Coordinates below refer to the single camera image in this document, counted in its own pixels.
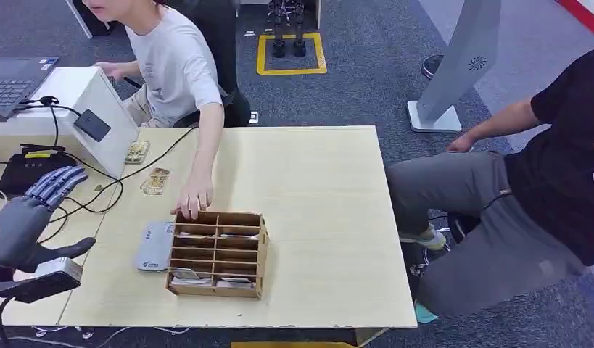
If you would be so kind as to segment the person's right hand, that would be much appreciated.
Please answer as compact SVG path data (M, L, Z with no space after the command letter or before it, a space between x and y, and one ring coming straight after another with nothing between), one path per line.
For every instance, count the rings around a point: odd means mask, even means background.
M129 65L123 62L97 62L94 67L101 68L104 74L113 80L121 80L127 74Z
M447 152L459 152L465 153L470 152L473 148L477 140L474 140L468 134L464 134L454 141L452 141L446 148Z

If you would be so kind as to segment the person's left hand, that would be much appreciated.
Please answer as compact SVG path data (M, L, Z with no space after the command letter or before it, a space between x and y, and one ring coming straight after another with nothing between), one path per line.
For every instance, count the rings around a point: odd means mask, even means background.
M187 220L196 220L199 212L205 211L211 205L213 195L213 183L210 178L191 179L170 213L181 214Z

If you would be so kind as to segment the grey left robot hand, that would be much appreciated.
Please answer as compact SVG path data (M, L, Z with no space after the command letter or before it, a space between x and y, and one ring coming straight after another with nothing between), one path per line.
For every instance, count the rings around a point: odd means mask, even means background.
M62 167L43 175L22 196L4 206L0 211L0 267L33 273L41 263L79 257L95 245L92 237L58 249L38 242L54 211L87 178L84 167Z

